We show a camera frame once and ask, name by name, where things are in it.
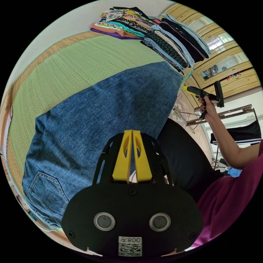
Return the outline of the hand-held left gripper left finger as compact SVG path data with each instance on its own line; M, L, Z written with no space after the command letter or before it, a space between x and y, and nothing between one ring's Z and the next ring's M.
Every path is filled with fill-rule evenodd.
M132 133L132 130L124 131L115 168L112 174L114 181L129 181L133 138Z

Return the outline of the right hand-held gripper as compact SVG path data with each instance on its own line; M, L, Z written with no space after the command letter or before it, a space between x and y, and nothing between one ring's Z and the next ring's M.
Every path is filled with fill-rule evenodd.
M185 92L194 95L198 99L204 99L205 96L208 96L209 100L213 104L216 104L217 107L220 107L220 86L214 86L215 95L193 86L184 86L182 89Z

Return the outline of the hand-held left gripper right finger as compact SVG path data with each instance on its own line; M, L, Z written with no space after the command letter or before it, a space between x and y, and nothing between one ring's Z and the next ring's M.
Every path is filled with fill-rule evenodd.
M137 183L151 181L152 173L151 173L150 165L148 162L142 135L138 130L133 130L133 147L134 147L135 171L136 171Z

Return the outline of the person's right hand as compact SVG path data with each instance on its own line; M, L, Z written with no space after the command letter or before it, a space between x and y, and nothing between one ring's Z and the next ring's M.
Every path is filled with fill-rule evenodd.
M209 100L208 96L205 96L204 99L198 99L200 105L200 112L206 112L205 120L210 125L214 120L218 119L218 114L214 104Z

